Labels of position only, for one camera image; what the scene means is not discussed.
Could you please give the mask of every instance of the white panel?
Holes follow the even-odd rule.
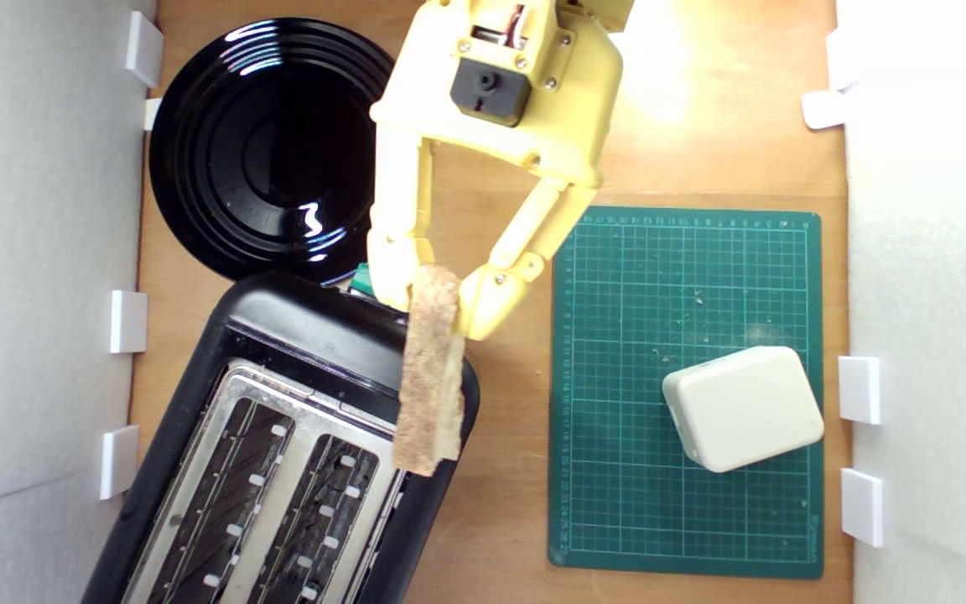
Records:
[[[106,527],[122,508],[120,498],[96,501],[93,478],[90,471],[72,474],[0,497],[0,603],[81,599]]]
[[[854,355],[888,367],[854,465],[886,489],[858,603],[966,601],[966,3],[839,7],[873,70],[847,92]]]
[[[129,20],[126,69],[148,88],[157,87],[162,70],[162,32],[139,11],[133,11]]]
[[[147,295],[111,292],[111,353],[147,350]]]
[[[114,519],[97,472],[132,370],[106,326],[107,292],[137,286],[134,8],[154,13],[0,0],[0,601],[76,601]]]
[[[879,359],[874,357],[837,359],[840,417],[861,424],[881,424],[879,366]]]
[[[882,546],[882,480],[844,467],[840,471],[840,530],[871,547]]]
[[[136,425],[104,433],[99,481],[102,500],[126,491],[133,484],[133,478],[137,477],[140,435]]]

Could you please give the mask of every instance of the wooden table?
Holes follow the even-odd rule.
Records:
[[[415,0],[160,0],[162,85],[219,34],[276,16],[333,20],[396,56],[417,6]],[[835,24],[832,0],[640,0],[632,19],[621,40],[625,83],[598,203],[785,209],[822,217],[824,578],[737,580],[549,565],[551,278],[544,275],[493,339],[469,346],[483,385],[482,409],[410,603],[852,600],[852,549],[839,522],[839,469],[849,463],[850,436],[837,418],[834,362],[848,349],[844,141],[839,131],[810,133],[800,114],[802,93],[827,84],[824,38]],[[434,246],[442,263],[464,276],[486,259],[532,180],[457,148],[438,149],[436,168]],[[149,294],[149,341],[137,359],[132,398],[145,450],[227,285],[177,244],[146,185],[139,289]]]

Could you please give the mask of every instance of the cutting mat grid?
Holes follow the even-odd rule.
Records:
[[[755,345],[795,349],[821,393],[817,235],[809,214],[588,211],[555,264],[556,563],[821,574],[821,444],[710,473],[660,393]]]

